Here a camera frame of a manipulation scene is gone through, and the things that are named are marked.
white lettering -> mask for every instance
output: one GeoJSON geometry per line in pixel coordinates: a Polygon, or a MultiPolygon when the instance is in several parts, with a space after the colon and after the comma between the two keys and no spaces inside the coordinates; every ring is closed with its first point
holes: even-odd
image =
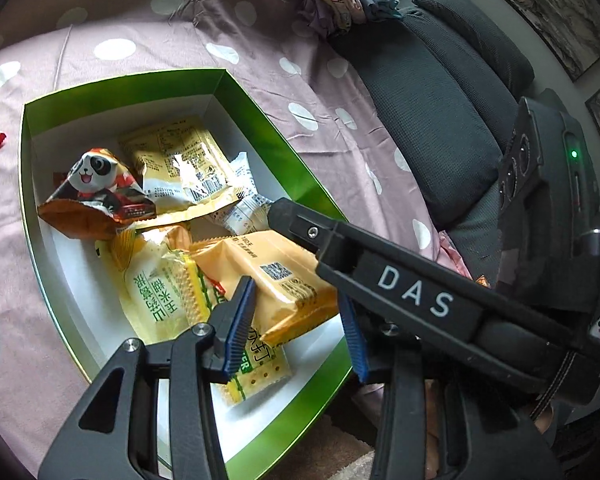
{"type": "Polygon", "coordinates": [[[436,303],[440,309],[436,309],[433,306],[429,309],[434,316],[445,317],[449,313],[449,306],[443,300],[447,300],[450,303],[454,300],[454,297],[448,292],[440,292],[436,298],[436,303]]]}
{"type": "Polygon", "coordinates": [[[395,267],[387,265],[382,272],[382,276],[380,276],[380,281],[378,282],[378,286],[384,288],[384,290],[391,290],[394,288],[395,284],[398,283],[398,278],[400,277],[400,272],[395,267]],[[386,279],[389,276],[389,272],[392,272],[394,276],[392,277],[391,283],[386,283],[386,279]]]}
{"type": "Polygon", "coordinates": [[[416,306],[420,306],[420,295],[421,294],[422,294],[422,280],[418,280],[413,285],[411,285],[411,288],[409,290],[407,290],[407,292],[405,292],[402,295],[402,299],[406,300],[407,298],[413,298],[413,302],[416,304],[416,306]]]}

dark gray sofa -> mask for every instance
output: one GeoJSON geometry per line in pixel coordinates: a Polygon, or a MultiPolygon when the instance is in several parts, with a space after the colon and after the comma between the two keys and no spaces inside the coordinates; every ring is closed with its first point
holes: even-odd
{"type": "Polygon", "coordinates": [[[354,27],[331,45],[363,79],[435,225],[474,277],[494,283],[498,161],[534,71],[470,0],[412,1],[401,20],[354,27]]]}

bed sheet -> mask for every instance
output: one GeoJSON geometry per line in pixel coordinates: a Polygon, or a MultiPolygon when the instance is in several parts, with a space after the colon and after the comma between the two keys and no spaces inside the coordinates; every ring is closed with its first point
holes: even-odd
{"type": "Polygon", "coordinates": [[[355,70],[301,0],[9,0],[0,12],[0,432],[32,472],[83,393],[33,273],[18,199],[25,102],[90,80],[227,69],[351,222],[468,276],[355,70]]]}

panda face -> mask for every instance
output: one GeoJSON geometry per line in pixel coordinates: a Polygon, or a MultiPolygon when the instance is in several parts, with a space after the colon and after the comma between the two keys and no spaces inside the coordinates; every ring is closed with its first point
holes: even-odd
{"type": "Polygon", "coordinates": [[[93,153],[84,155],[69,172],[69,183],[81,193],[96,193],[113,186],[115,181],[115,165],[93,153]]]}

cardboard box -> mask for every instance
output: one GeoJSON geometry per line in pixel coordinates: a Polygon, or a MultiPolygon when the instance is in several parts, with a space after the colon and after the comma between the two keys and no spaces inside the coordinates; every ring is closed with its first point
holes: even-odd
{"type": "MultiPolygon", "coordinates": [[[[287,196],[343,218],[279,131],[225,70],[148,72],[91,82],[25,105],[20,143],[20,200],[40,291],[58,332],[85,376],[93,379],[134,332],[120,307],[93,242],[71,240],[37,216],[54,190],[54,171],[67,171],[93,147],[122,156],[119,134],[197,114],[229,160],[248,153],[258,191],[287,196]]],[[[197,221],[194,236],[214,229],[197,221]]],[[[244,403],[228,409],[214,398],[222,453],[232,480],[254,480],[306,431],[350,371],[339,319],[285,345],[294,371],[244,403]]],[[[169,463],[167,384],[158,400],[158,454],[169,463]]]]}

